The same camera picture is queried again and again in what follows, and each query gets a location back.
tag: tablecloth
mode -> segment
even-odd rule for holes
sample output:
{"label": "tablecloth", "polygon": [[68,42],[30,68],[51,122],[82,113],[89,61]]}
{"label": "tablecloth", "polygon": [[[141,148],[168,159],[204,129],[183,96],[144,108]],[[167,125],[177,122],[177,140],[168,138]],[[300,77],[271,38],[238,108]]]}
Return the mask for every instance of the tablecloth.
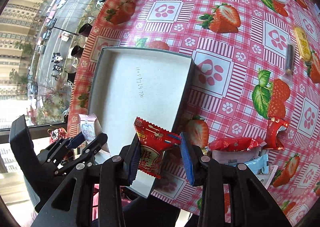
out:
{"label": "tablecloth", "polygon": [[[131,1],[135,5],[127,5],[127,13],[132,8],[134,13],[128,22],[113,25],[106,21],[108,15],[121,9],[121,3]],[[218,10],[231,12],[227,24],[222,20],[211,23]],[[112,22],[117,23],[119,17],[113,17]],[[297,168],[287,184],[271,185],[268,191],[279,206],[287,206],[285,213],[295,225],[315,203],[320,189],[320,90],[315,84],[320,74],[315,65],[306,66],[299,60],[296,50],[293,87],[290,93],[285,93],[289,96],[287,100],[271,108],[270,96],[257,100],[257,93],[252,94],[259,85],[259,71],[264,71],[267,80],[264,87],[258,87],[262,92],[272,83],[275,87],[275,80],[283,74],[288,40],[296,42],[294,25],[306,31],[310,48],[315,51],[313,59],[317,61],[320,19],[311,0],[290,0],[285,6],[273,0],[107,0],[78,66],[68,134],[74,136],[79,132],[78,114],[87,113],[91,82],[102,47],[153,47],[191,55],[197,70],[183,116],[191,119],[198,114],[204,118],[209,142],[218,137],[264,138],[269,112],[284,113],[290,123],[280,134],[285,149],[270,150],[269,163],[281,171],[294,158]],[[166,162],[163,173],[162,186],[152,194],[199,214],[201,187],[189,185],[183,166]]]}

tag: building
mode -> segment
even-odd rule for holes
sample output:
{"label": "building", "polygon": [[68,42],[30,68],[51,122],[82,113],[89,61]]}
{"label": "building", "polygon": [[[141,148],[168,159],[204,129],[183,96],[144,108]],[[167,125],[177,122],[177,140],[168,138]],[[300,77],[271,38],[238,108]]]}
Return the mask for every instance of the building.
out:
{"label": "building", "polygon": [[23,46],[25,43],[35,46],[46,19],[44,9],[51,1],[9,0],[0,15],[0,99],[19,95],[18,86],[9,80],[9,73],[14,68],[19,75],[27,75],[32,53],[23,52]]}

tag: snack package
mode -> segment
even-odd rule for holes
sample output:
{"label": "snack package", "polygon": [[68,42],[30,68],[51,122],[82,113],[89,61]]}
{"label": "snack package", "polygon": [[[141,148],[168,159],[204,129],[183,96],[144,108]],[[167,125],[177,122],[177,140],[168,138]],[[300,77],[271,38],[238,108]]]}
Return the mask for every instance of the snack package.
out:
{"label": "snack package", "polygon": [[139,117],[134,121],[134,128],[141,143],[139,169],[156,178],[161,178],[161,162],[164,151],[179,146],[180,137]]}
{"label": "snack package", "polygon": [[296,44],[290,40],[287,41],[287,51],[285,55],[285,64],[284,64],[284,74],[281,76],[281,80],[287,83],[287,85],[292,88],[292,69],[294,61],[294,51]]}
{"label": "snack package", "polygon": [[[239,163],[229,163],[229,166],[236,166]],[[268,154],[258,157],[257,159],[244,162],[250,168],[254,174],[268,174],[269,173],[269,164],[268,164]]]}
{"label": "snack package", "polygon": [[267,174],[256,174],[256,177],[260,180],[260,182],[266,189],[268,189],[268,187],[270,186],[270,183],[275,176],[277,169],[277,165],[270,165],[269,172]]}
{"label": "snack package", "polygon": [[217,162],[221,164],[244,163],[244,162],[258,158],[261,148],[262,147],[259,146],[249,151],[234,151],[234,152],[213,150],[211,151],[211,156],[213,159],[215,159]]}
{"label": "snack package", "polygon": [[[102,133],[102,128],[95,114],[79,114],[79,117],[81,131],[88,145],[100,133]],[[110,155],[108,143],[104,144],[99,152],[107,153],[107,155]]]}
{"label": "snack package", "polygon": [[264,140],[267,145],[265,145],[263,148],[284,150],[284,146],[277,138],[277,134],[280,131],[286,130],[288,126],[289,123],[283,119],[276,117],[271,118],[268,121],[266,139]]}
{"label": "snack package", "polygon": [[260,138],[234,137],[218,138],[209,143],[210,150],[220,151],[248,151],[252,148],[264,146],[265,142]]}
{"label": "snack package", "polygon": [[303,59],[304,61],[309,61],[311,59],[311,52],[309,48],[307,35],[304,29],[300,26],[295,26],[294,35],[297,40],[300,59]]}

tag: red candy wrapper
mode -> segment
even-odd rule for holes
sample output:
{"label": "red candy wrapper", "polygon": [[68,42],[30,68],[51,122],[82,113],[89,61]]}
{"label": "red candy wrapper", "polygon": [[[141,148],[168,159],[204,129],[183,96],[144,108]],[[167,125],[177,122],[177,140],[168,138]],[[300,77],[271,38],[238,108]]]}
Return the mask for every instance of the red candy wrapper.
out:
{"label": "red candy wrapper", "polygon": [[210,150],[220,151],[249,151],[252,148],[265,145],[265,142],[260,138],[257,139],[247,137],[235,138],[218,138],[209,143]]}
{"label": "red candy wrapper", "polygon": [[268,121],[267,134],[264,149],[275,149],[275,150],[284,150],[284,146],[281,141],[278,139],[277,134],[279,131],[286,130],[289,126],[289,123],[280,118],[271,118]]}
{"label": "red candy wrapper", "polygon": [[180,137],[139,117],[134,122],[141,143],[139,169],[156,178],[161,178],[160,169],[165,150],[178,146]]}

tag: road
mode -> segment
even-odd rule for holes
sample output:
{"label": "road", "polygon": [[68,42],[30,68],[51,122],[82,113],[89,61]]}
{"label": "road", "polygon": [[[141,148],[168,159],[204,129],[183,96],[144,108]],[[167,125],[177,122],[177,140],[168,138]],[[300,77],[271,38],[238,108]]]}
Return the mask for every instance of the road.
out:
{"label": "road", "polygon": [[[76,29],[80,19],[90,1],[91,0],[67,0],[65,5],[55,13],[55,17],[58,18],[55,27],[77,33]],[[38,96],[47,92],[48,87],[55,86],[55,81],[54,78],[51,77],[51,74],[57,74],[57,72],[52,70],[54,64],[51,62],[52,54],[54,52],[60,52],[61,56],[64,58],[68,55],[72,40],[70,39],[67,42],[62,41],[58,38],[61,32],[62,31],[59,29],[52,29],[51,36],[46,42],[45,52],[41,55],[38,62],[36,76],[39,85]]]}

